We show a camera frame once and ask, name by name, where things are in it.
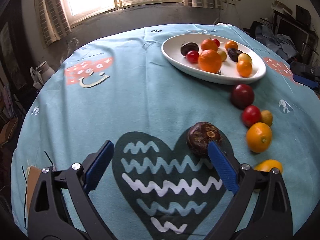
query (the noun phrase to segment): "metal screw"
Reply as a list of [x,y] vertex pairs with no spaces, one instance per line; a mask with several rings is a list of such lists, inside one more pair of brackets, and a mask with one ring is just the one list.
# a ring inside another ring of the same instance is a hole
[[249,164],[247,164],[247,163],[243,163],[243,164],[241,164],[241,169],[243,169],[243,170],[247,171],[247,170],[249,170],[249,169],[250,169],[250,165],[249,165]]
[[80,163],[74,163],[71,167],[72,167],[72,169],[74,169],[74,170],[79,170],[80,167],[81,167],[81,164],[80,164]]
[[44,174],[47,174],[48,172],[49,172],[49,168],[48,167],[44,167],[43,169],[42,169],[42,173],[44,173]]
[[279,174],[279,173],[280,173],[280,171],[279,171],[278,168],[273,168],[273,169],[272,169],[272,172],[273,172],[274,174]]

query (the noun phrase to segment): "white oval plate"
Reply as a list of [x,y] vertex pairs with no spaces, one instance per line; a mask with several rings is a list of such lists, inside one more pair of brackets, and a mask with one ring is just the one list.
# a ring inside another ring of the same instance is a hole
[[215,35],[207,35],[207,34],[197,34],[197,33],[190,33],[190,34],[182,34],[178,36],[171,37],[167,39],[161,46],[161,51],[164,56],[168,59],[168,61],[174,65],[179,70],[183,71],[186,74],[194,76],[196,78],[200,78],[209,82],[214,82],[218,84],[226,84],[226,85],[235,85],[238,83],[250,84],[262,78],[266,73],[266,65],[264,64],[263,60],[258,56],[255,52],[253,52],[248,47],[238,44],[238,49],[242,52],[250,55],[252,58],[252,74],[250,77],[244,78],[241,77],[236,69],[236,62],[233,62],[229,56],[227,59],[222,62],[221,67],[221,75],[206,72],[200,70],[198,64],[191,64],[187,61],[186,57],[184,57],[180,52],[180,47],[182,44],[187,42],[195,42],[198,44],[200,49],[200,44],[205,39],[217,39],[220,41],[220,49],[226,49],[225,44],[226,42],[230,41],[229,39],[215,36]]

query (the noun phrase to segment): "white zigzag pattern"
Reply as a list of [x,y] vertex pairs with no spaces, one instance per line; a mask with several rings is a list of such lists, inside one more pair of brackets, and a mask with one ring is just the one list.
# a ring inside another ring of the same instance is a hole
[[137,154],[139,150],[141,150],[143,153],[146,153],[150,147],[152,147],[157,153],[159,152],[158,146],[153,141],[149,141],[146,145],[141,141],[138,141],[136,145],[134,145],[134,143],[128,143],[124,147],[123,152],[127,153],[131,150],[132,154]]
[[157,210],[166,215],[172,215],[177,210],[182,217],[185,217],[191,212],[192,209],[195,211],[196,214],[199,214],[207,205],[206,202],[203,202],[201,205],[197,205],[196,202],[191,200],[188,202],[185,208],[183,208],[177,202],[170,202],[168,209],[165,209],[163,206],[161,206],[159,203],[155,201],[152,202],[150,208],[148,208],[148,206],[140,198],[137,199],[137,203],[150,217],[154,216]]
[[140,165],[136,160],[130,160],[130,163],[127,163],[124,158],[121,159],[121,163],[125,169],[125,172],[129,173],[134,168],[136,168],[138,174],[144,173],[148,167],[150,168],[152,174],[156,174],[161,168],[161,166],[164,168],[167,174],[171,173],[174,167],[176,167],[179,173],[183,173],[187,165],[190,166],[192,171],[199,171],[202,167],[202,164],[205,164],[208,167],[208,169],[213,168],[212,163],[210,163],[207,159],[203,158],[200,159],[199,162],[195,165],[189,155],[186,155],[183,158],[181,165],[176,159],[171,160],[170,164],[168,164],[162,157],[157,157],[156,165],[153,165],[153,163],[148,157],[143,158],[142,165]]
[[191,186],[185,181],[185,179],[181,179],[178,185],[174,185],[171,181],[164,180],[163,187],[159,187],[154,181],[150,181],[148,186],[145,187],[143,183],[136,179],[134,182],[132,179],[126,174],[122,173],[122,178],[128,183],[128,185],[134,190],[140,189],[143,194],[149,193],[151,190],[155,190],[159,197],[164,196],[168,189],[171,188],[175,194],[179,194],[182,189],[186,191],[189,196],[192,196],[196,189],[198,188],[202,193],[207,193],[212,184],[214,184],[216,190],[219,190],[222,186],[222,180],[219,179],[217,181],[214,177],[209,177],[207,184],[204,186],[198,179],[192,179]]
[[181,227],[177,228],[174,224],[166,221],[164,223],[164,226],[162,226],[160,222],[154,217],[151,217],[151,222],[156,227],[156,229],[158,229],[158,231],[160,232],[166,232],[169,229],[171,229],[176,234],[182,234],[188,225],[188,224],[183,224]]

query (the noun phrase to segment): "plum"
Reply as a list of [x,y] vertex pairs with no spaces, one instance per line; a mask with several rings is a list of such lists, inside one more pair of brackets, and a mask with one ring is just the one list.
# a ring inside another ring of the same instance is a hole
[[231,60],[234,62],[238,62],[238,57],[241,53],[243,52],[239,49],[233,49],[233,48],[228,49],[228,55],[231,58]]
[[238,84],[233,87],[231,92],[231,102],[239,109],[245,109],[252,105],[254,101],[254,92],[249,85]]
[[194,42],[188,42],[181,46],[180,52],[183,56],[186,56],[189,51],[199,51],[199,46]]

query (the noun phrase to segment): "blue cloth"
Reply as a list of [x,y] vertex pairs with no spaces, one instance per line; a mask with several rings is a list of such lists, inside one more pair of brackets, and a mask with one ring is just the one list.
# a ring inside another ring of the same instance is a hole
[[277,34],[277,36],[275,36],[265,25],[257,26],[256,39],[285,61],[298,54],[289,36],[283,34]]
[[[184,33],[235,40],[270,66],[265,77],[252,84],[254,104],[274,116],[267,151],[249,151],[241,111],[229,101],[231,86],[186,75],[161,54],[166,39]],[[109,139],[115,144],[114,158],[89,196],[114,235],[119,240],[203,239],[233,196],[210,163],[197,159],[186,146],[187,129],[206,121],[228,137],[240,163],[255,166],[276,159],[283,164],[296,232],[320,197],[320,101],[292,81],[282,62],[231,25],[146,27],[76,50],[44,85],[24,120],[11,169],[16,224],[26,232],[21,165],[49,166],[46,151],[58,170],[67,169]],[[94,87],[80,86],[104,76],[109,78]],[[247,225],[257,196],[252,194],[239,229]],[[67,193],[65,198],[74,224],[82,228]]]

